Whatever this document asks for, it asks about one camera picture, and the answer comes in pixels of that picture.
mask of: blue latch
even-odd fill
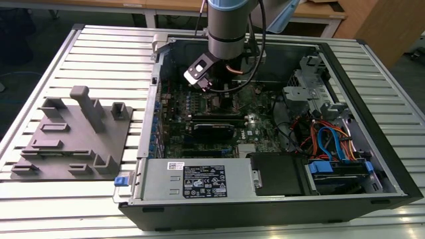
[[[332,173],[333,169],[329,161],[315,161],[308,165],[311,173]]]
[[[368,172],[372,173],[373,172],[373,165],[369,161],[365,162],[365,166],[366,166]]]
[[[157,112],[161,108],[161,103],[160,102],[155,102],[155,111]]]
[[[128,177],[116,177],[113,180],[116,187],[128,187]]]

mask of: motherboard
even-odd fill
[[[220,96],[165,84],[165,157],[237,158],[249,152],[280,152],[271,115],[276,93],[261,89],[249,85],[232,96]]]

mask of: white table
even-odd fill
[[[425,200],[396,210],[376,211],[346,223],[216,230],[144,232],[117,209],[129,188],[112,181],[9,182],[20,148],[31,140],[45,97],[64,97],[73,85],[87,85],[101,105],[125,102],[132,116],[121,171],[136,168],[136,154],[153,66],[152,39],[159,32],[193,31],[85,26],[72,30],[33,93],[0,143],[0,238],[252,238],[252,239],[421,239],[425,235]],[[269,35],[268,39],[327,42],[338,58],[376,121],[406,169],[425,193],[425,116],[368,46],[354,40]],[[344,97],[330,82],[337,97]]]

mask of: power supply label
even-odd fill
[[[184,167],[184,197],[227,197],[224,165]]]

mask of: table leg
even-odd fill
[[[53,20],[59,19],[59,10],[48,10],[48,13],[51,14]]]
[[[340,20],[340,19],[332,19],[332,20],[329,21],[329,24],[327,25],[325,30],[324,30],[324,32],[321,33],[321,36],[320,36],[320,37],[332,38],[334,32],[336,32],[337,29],[338,29],[340,23],[341,23],[341,20]]]
[[[156,25],[156,12],[153,9],[145,9],[145,19],[147,19],[147,27],[157,28]]]

